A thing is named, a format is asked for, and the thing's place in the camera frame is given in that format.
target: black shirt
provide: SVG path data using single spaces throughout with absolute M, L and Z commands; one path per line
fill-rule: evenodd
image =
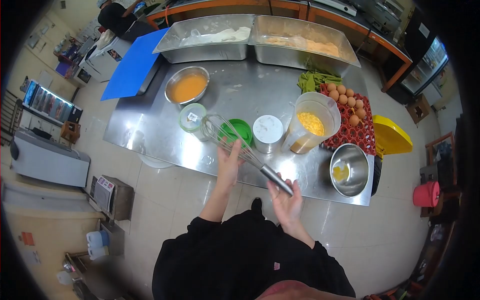
M 119 3 L 109 4 L 100 11 L 98 22 L 106 29 L 113 31 L 116 36 L 121 37 L 132 23 L 137 21 L 137 17 L 133 13 L 123 18 L 125 11 L 126 9 Z
M 319 242 L 312 250 L 252 210 L 222 224 L 196 217 L 187 229 L 163 242 L 152 280 L 156 300 L 255 299 L 287 279 L 355 297 Z

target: green towel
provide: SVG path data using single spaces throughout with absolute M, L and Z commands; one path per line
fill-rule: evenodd
M 321 84 L 335 83 L 342 84 L 342 78 L 333 75 L 307 71 L 302 73 L 299 77 L 297 85 L 301 88 L 301 93 L 315 92 L 319 90 Z

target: red bucket lid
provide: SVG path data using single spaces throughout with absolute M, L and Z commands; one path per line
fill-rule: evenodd
M 438 181 L 429 181 L 428 182 L 430 185 L 430 202 L 432 203 L 432 207 L 437 206 L 438 204 L 438 197 L 440 195 L 440 185 L 438 184 Z

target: red bucket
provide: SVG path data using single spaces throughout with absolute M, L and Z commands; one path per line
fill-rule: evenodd
M 413 204 L 421 207 L 435 207 L 440 195 L 438 181 L 429 181 L 419 185 L 413 191 Z

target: person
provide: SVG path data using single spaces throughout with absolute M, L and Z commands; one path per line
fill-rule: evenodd
M 170 299 L 352 299 L 355 292 L 335 258 L 300 222 L 298 182 L 293 196 L 267 183 L 279 226 L 265 220 L 262 200 L 222 223 L 237 182 L 241 144 L 231 154 L 218 148 L 218 179 L 188 232 L 163 242 L 152 280 L 156 300 Z
M 120 3 L 112 3 L 112 0 L 98 0 L 96 4 L 101 9 L 98 22 L 105 29 L 110 29 L 121 38 L 133 22 L 137 21 L 133 10 L 140 2 L 142 0 L 135 0 L 132 5 L 125 9 Z

